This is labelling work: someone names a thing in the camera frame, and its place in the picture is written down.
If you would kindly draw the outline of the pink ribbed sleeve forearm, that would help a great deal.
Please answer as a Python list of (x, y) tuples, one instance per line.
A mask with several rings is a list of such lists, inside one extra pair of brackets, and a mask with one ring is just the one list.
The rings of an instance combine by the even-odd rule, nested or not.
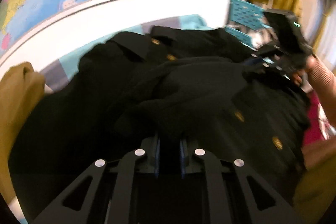
[(335, 127), (335, 75), (316, 55), (309, 56), (306, 73), (327, 119)]

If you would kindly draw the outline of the right hand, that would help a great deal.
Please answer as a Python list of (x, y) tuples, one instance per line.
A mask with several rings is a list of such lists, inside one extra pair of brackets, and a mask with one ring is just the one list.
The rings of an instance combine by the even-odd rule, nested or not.
[(317, 64), (317, 57), (315, 55), (310, 55), (307, 60), (305, 66), (296, 71), (292, 74), (291, 80), (297, 85), (301, 86), (303, 82), (303, 76), (305, 74), (311, 74), (311, 72), (314, 70), (316, 64)]

